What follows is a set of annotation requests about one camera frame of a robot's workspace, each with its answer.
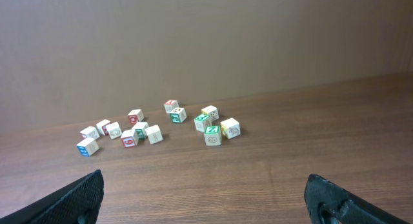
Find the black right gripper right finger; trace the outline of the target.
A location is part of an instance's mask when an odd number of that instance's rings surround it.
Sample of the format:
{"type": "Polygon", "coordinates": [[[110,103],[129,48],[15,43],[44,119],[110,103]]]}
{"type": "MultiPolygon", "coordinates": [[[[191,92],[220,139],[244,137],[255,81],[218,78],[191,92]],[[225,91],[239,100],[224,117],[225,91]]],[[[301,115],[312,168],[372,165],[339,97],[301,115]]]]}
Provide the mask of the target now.
{"type": "Polygon", "coordinates": [[[310,174],[304,200],[312,223],[408,224],[318,174],[310,174]]]}

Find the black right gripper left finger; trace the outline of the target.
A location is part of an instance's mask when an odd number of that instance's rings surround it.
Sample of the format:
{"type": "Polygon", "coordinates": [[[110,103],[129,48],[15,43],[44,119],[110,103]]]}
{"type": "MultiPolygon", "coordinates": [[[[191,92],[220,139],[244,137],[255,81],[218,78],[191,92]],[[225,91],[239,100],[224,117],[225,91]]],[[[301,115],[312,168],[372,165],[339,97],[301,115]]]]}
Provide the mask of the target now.
{"type": "Polygon", "coordinates": [[[104,196],[101,170],[70,183],[46,197],[1,218],[1,223],[95,224],[104,196]]]}

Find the blue number wooden block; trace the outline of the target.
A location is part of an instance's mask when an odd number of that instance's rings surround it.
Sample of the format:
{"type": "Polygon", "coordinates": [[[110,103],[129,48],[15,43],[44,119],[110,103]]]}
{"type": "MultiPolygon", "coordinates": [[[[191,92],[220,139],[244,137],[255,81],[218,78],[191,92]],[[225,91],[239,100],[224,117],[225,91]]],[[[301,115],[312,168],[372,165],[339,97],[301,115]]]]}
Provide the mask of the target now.
{"type": "Polygon", "coordinates": [[[92,137],[84,138],[77,144],[78,151],[82,156],[90,157],[99,150],[96,140],[92,137]]]}

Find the red number six block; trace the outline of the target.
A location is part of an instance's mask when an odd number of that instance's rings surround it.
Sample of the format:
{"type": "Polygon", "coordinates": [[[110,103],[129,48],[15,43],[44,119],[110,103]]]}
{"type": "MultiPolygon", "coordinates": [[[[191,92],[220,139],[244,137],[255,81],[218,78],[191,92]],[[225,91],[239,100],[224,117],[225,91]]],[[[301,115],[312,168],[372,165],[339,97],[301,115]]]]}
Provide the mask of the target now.
{"type": "Polygon", "coordinates": [[[138,144],[139,138],[135,130],[125,130],[121,135],[121,141],[125,148],[135,147],[138,144]]]}

